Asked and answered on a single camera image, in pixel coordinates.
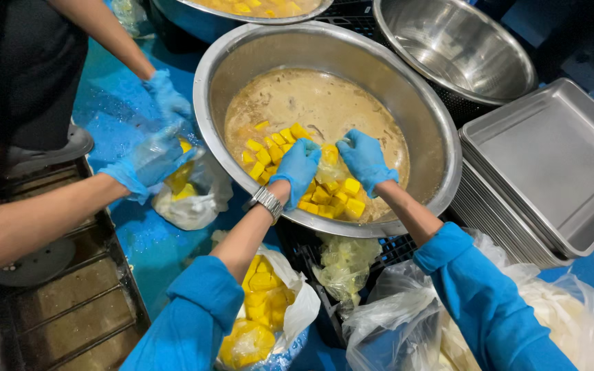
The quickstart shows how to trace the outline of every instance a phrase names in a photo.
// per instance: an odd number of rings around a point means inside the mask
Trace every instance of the large metal bowl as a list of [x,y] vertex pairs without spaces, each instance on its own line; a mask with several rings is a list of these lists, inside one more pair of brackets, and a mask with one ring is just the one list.
[[[206,144],[249,193],[259,189],[224,145],[231,99],[254,77],[272,69],[303,67],[357,83],[393,115],[410,157],[408,192],[436,215],[450,204],[461,177],[462,152],[450,115],[432,88],[400,58],[341,27],[310,21],[288,26],[246,24],[205,52],[194,76],[194,109]],[[370,238],[407,231],[392,213],[367,224],[335,221],[300,209],[283,216],[308,228]]]
[[519,42],[462,0],[374,0],[373,13],[411,67],[458,97],[503,105],[537,88]]
[[307,21],[326,11],[334,2],[334,0],[322,0],[322,3],[308,14],[285,18],[258,18],[216,11],[189,0],[151,1],[155,2],[155,5],[169,21],[208,44],[245,23],[279,25]]

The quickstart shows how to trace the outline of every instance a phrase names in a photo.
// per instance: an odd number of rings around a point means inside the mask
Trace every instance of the hand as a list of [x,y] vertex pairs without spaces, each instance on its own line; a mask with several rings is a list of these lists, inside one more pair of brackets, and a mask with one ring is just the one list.
[[131,194],[127,197],[143,205],[148,199],[148,187],[163,181],[196,155],[196,148],[182,152],[176,138],[179,127],[170,126],[153,134],[131,153],[100,170],[123,184]]
[[345,137],[350,139],[351,146],[339,140],[336,147],[350,173],[361,183],[369,198],[377,197],[373,192],[375,184],[389,179],[398,182],[398,172],[394,169],[389,170],[386,166],[377,139],[368,137],[356,129],[348,131]]
[[286,210],[297,207],[299,198],[304,195],[313,177],[316,176],[320,157],[322,157],[320,146],[304,138],[298,139],[283,155],[281,164],[278,165],[276,174],[269,178],[269,183],[272,184],[277,180],[290,182],[290,198],[286,202]]
[[150,80],[142,80],[142,85],[159,105],[167,126],[182,126],[188,131],[185,137],[196,134],[194,114],[191,104],[173,88],[168,70],[156,71]]

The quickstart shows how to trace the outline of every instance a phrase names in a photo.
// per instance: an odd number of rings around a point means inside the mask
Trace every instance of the blue jacket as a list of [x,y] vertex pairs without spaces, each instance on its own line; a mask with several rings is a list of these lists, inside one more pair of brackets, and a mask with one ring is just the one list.
[[[417,251],[435,289],[483,370],[575,370],[549,340],[515,283],[446,223]],[[178,276],[162,310],[120,370],[210,370],[244,300],[216,257],[202,256]]]

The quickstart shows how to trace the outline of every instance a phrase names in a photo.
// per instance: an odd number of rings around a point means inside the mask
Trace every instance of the wristwatch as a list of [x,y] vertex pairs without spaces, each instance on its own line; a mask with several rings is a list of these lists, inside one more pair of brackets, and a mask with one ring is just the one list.
[[245,212],[249,211],[256,203],[260,203],[269,211],[269,213],[274,218],[274,223],[272,223],[272,225],[276,224],[278,217],[281,216],[281,212],[283,212],[283,206],[281,205],[281,202],[274,196],[274,193],[268,191],[265,187],[260,187],[260,189],[252,196],[252,198],[244,203],[242,210]]

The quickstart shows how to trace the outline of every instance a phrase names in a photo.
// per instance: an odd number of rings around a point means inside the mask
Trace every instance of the stacked metal tray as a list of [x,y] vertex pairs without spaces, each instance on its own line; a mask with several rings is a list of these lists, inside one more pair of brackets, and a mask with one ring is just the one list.
[[463,219],[541,267],[593,252],[594,101],[582,89],[557,80],[459,135],[466,164],[453,208]]

